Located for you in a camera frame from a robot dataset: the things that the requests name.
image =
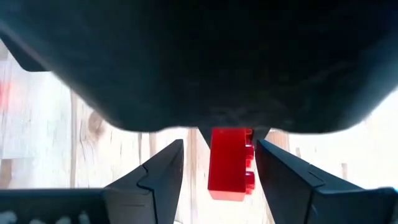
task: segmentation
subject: wooden floor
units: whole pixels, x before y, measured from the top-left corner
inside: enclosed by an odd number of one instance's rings
[[[210,151],[197,129],[159,133],[116,129],[51,73],[23,71],[0,58],[0,188],[104,187],[175,139],[185,147],[176,220],[188,223],[273,223],[259,180],[244,203],[210,198]],[[398,93],[363,123],[319,136],[271,132],[267,139],[365,188],[398,187]]]

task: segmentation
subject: red lego brick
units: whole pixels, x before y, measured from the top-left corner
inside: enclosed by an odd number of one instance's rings
[[[243,201],[254,190],[252,130],[215,128],[211,135],[208,190],[213,199]]]

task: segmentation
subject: wood knot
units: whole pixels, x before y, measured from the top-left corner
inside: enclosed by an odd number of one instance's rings
[[[88,117],[88,131],[96,139],[104,133],[103,120],[97,111],[93,111]]]

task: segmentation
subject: wooden plank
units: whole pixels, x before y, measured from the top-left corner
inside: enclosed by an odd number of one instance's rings
[[[49,72],[23,70],[11,54],[0,62],[0,85],[0,159],[13,160],[12,178],[30,179],[10,187],[69,187],[69,89]]]
[[[104,187],[139,165],[137,133],[112,127],[76,99],[75,187]]]

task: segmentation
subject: lego stud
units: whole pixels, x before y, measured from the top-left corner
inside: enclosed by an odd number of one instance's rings
[[[251,162],[254,160],[254,146],[252,144],[246,145],[246,168],[251,167]]]
[[[254,178],[254,172],[246,171],[246,194],[251,195],[254,190],[256,179]]]

